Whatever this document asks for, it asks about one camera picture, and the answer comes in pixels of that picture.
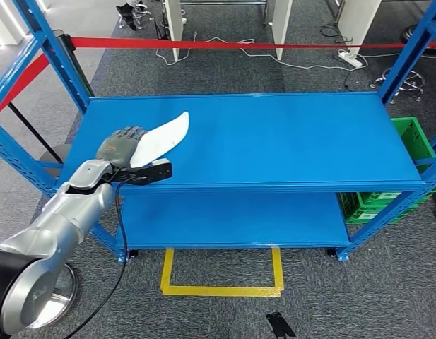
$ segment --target white pillar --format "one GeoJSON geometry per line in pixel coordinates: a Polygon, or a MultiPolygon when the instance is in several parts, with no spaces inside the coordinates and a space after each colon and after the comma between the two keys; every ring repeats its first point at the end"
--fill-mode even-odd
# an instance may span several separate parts
{"type": "MultiPolygon", "coordinates": [[[[165,8],[166,9],[165,14],[169,25],[171,40],[181,41],[183,35],[183,19],[180,7],[180,0],[165,0],[165,8]]],[[[180,49],[174,48],[172,51],[174,52],[174,59],[178,61],[180,49]]]]}
{"type": "MultiPolygon", "coordinates": [[[[338,20],[338,29],[346,44],[363,44],[372,21],[378,11],[381,0],[345,0],[341,15],[338,20]]],[[[355,60],[360,48],[351,48],[348,53],[341,54],[341,57],[353,66],[360,66],[360,62],[355,60]]]]}
{"type": "MultiPolygon", "coordinates": [[[[293,0],[276,0],[273,15],[273,38],[275,44],[284,44],[293,0]]],[[[277,59],[282,58],[283,48],[276,48],[277,59]]]]}

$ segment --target yellow tape square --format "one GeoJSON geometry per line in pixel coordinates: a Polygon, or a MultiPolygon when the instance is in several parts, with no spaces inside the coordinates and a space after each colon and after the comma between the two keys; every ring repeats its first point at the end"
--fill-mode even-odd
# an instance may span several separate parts
{"type": "Polygon", "coordinates": [[[284,276],[280,249],[273,247],[273,273],[274,287],[224,287],[224,286],[173,286],[171,274],[174,250],[167,249],[161,276],[161,291],[164,295],[189,295],[199,297],[279,297],[284,290],[284,276]]]}

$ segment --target blue shelf board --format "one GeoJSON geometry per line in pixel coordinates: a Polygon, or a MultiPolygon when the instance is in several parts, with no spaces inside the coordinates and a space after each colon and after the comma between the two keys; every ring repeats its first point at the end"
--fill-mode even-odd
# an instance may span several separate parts
{"type": "MultiPolygon", "coordinates": [[[[129,249],[338,247],[350,243],[336,194],[125,196],[129,249]]],[[[123,247],[121,233],[117,245],[123,247]]]]}
{"type": "MultiPolygon", "coordinates": [[[[142,188],[406,191],[424,185],[377,93],[93,98],[61,184],[125,126],[154,129],[184,111],[190,130],[165,154],[171,179],[142,188]]],[[[126,190],[141,191],[127,186],[126,190]]]]}

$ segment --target upper shelf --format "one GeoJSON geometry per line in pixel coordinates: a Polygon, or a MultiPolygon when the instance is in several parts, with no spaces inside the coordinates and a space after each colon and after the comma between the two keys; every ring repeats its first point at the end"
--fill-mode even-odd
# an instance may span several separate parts
{"type": "Polygon", "coordinates": [[[184,111],[190,112],[188,134],[166,154],[174,176],[144,190],[391,191],[424,184],[376,93],[94,98],[59,182],[94,158],[116,129],[150,130],[184,111]]]}

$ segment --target black object on floor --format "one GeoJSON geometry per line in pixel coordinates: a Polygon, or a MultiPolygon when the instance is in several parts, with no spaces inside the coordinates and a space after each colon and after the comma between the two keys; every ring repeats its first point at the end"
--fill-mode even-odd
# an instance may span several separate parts
{"type": "Polygon", "coordinates": [[[116,8],[129,28],[131,28],[134,31],[137,30],[136,25],[134,24],[134,19],[133,19],[133,6],[125,4],[123,6],[116,6],[116,8]]]}
{"type": "Polygon", "coordinates": [[[266,318],[276,338],[296,338],[295,332],[279,312],[267,314],[266,318]]]}

